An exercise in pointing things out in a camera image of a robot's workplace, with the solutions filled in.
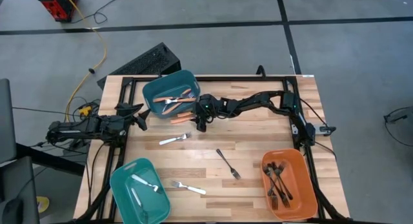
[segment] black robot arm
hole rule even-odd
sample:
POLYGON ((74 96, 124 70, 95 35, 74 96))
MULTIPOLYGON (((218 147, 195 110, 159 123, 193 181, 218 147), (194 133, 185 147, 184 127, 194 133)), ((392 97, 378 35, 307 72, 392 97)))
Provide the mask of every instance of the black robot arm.
POLYGON ((147 110, 137 117, 134 116, 143 104, 130 106, 126 103, 118 104, 115 109, 118 115, 89 116, 79 122, 62 123, 54 121, 46 135, 46 140, 51 144, 66 141, 67 139, 100 139, 105 143, 113 143, 126 134, 130 125, 138 124, 140 129, 146 130, 145 119, 149 115, 147 110))
POLYGON ((304 145, 314 145, 316 130, 311 123, 307 123, 299 112, 299 99, 291 92, 267 91, 259 92, 242 100, 221 98, 216 99, 211 94, 202 95, 195 104, 197 130, 207 131, 207 123, 211 123, 215 117, 233 118, 244 111, 259 107, 270 109, 275 114, 288 116, 293 124, 293 133, 298 136, 298 141, 304 145), (279 96, 279 106, 276 107, 271 101, 272 97, 279 96))

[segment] wooden table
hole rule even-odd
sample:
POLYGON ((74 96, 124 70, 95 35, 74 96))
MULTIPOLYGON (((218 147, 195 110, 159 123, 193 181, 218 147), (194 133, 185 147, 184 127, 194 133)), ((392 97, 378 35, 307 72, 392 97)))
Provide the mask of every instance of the wooden table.
MULTIPOLYGON (((122 76, 108 76, 103 91, 100 115, 116 114, 114 107, 119 100, 122 76)), ((316 112, 324 117, 316 80, 313 76, 297 76, 299 93, 316 112)), ((142 88, 146 82, 138 82, 134 104, 145 103, 142 88)), ((202 94, 211 93, 216 97, 242 99, 257 92, 282 90, 277 81, 223 81, 199 82, 202 94)), ((303 104, 305 118, 313 124, 320 120, 303 104)), ((155 166, 172 210, 166 221, 277 221, 267 209, 265 191, 260 174, 260 161, 269 150, 293 148, 288 118, 273 114, 267 108, 258 108, 242 113, 233 119, 215 119, 207 125, 207 132, 196 130, 193 122, 178 125, 169 124, 150 114, 148 130, 143 132, 137 125, 131 126, 126 146, 125 164, 136 158, 148 158, 155 166), (159 141, 192 131, 192 138, 159 146, 159 141), (228 166, 216 153, 219 148, 229 163, 237 169, 242 179, 236 180, 228 166), (206 190, 206 195, 173 188, 172 179, 186 185, 206 190)), ((329 137, 316 137, 316 141, 332 148, 329 137)), ((91 173, 92 161, 101 141, 92 141, 88 157, 91 173)), ((347 203, 334 156, 319 148, 312 147, 319 186, 325 196, 344 216, 348 216, 347 203)), ((92 199, 101 190, 108 147, 102 148, 96 158, 92 199)), ((87 209, 88 186, 86 171, 77 199, 74 217, 79 217, 87 209)), ((112 193, 108 193, 104 218, 108 217, 112 193)), ((116 212, 116 221, 121 221, 116 212)))

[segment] orange bowl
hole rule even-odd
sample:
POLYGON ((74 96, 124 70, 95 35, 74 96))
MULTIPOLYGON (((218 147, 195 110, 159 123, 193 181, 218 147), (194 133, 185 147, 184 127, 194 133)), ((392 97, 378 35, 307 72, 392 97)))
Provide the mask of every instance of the orange bowl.
MULTIPOLYGON (((317 200, 314 194, 310 176, 308 175, 307 166, 304 161, 304 157, 300 151, 296 149, 283 149, 272 150, 265 153, 261 166, 266 166, 268 163, 275 162, 277 166, 281 162, 285 162, 286 166, 281 173, 281 179, 285 186, 293 196, 292 200, 288 200, 290 208, 285 208, 281 202, 276 189, 274 192, 278 198, 278 209, 271 209, 271 199, 267 196, 267 205, 272 213, 283 221, 296 221, 311 218, 317 213, 317 200)), ((261 175, 263 177, 265 194, 271 188, 270 178, 261 169, 261 175)), ((276 185, 281 189, 279 182, 276 181, 276 185)))

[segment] teal plastic bin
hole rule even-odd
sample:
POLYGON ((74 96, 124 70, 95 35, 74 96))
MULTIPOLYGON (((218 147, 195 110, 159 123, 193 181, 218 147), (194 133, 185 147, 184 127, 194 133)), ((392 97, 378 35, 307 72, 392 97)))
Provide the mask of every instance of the teal plastic bin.
POLYGON ((110 177, 110 186, 124 224, 155 224, 164 221, 170 213, 170 202, 153 164, 146 158, 140 158, 117 169, 110 177), (152 185, 157 185, 160 193, 134 179, 132 174, 143 178, 152 185), (143 209, 137 204, 132 193, 133 188, 142 202, 143 209))
POLYGON ((198 100, 201 89, 195 76, 188 70, 180 70, 147 83, 143 87, 142 93, 146 104, 156 116, 168 118, 192 109, 194 102, 182 103, 174 111, 162 115, 165 102, 154 102, 154 99, 159 97, 179 97, 188 88, 191 88, 191 93, 198 100))

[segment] gray floor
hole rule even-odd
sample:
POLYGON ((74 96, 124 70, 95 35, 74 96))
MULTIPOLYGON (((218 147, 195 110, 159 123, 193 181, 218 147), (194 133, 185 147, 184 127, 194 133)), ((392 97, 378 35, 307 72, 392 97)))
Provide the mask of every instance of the gray floor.
MULTIPOLYGON (((109 0, 80 0, 90 14, 109 0)), ((413 15, 413 0, 284 0, 290 20, 399 17, 413 15)), ((0 3, 0 31, 81 28, 56 23, 37 0, 0 3)), ((165 25, 233 21, 279 21, 277 0, 118 0, 103 10, 109 20, 93 26, 165 25)), ((315 74, 351 216, 356 220, 410 223, 413 214, 413 148, 385 132, 383 115, 412 104, 413 23, 291 26, 303 74, 315 74)), ((164 42, 195 74, 251 74, 259 64, 268 74, 293 74, 282 26, 105 32, 108 59, 78 93, 100 97, 96 81, 154 45, 164 42)), ((101 59, 94 34, 0 35, 0 77, 12 84, 18 107, 65 109, 86 73, 101 59)), ((75 100, 74 107, 81 104, 75 100)), ((44 138, 59 114, 15 111, 17 140, 44 138)), ((413 143, 400 123, 397 137, 413 143)), ((61 150, 51 150, 62 155, 61 150)), ((46 170, 37 193, 52 206, 42 223, 67 221, 80 178, 46 170)))

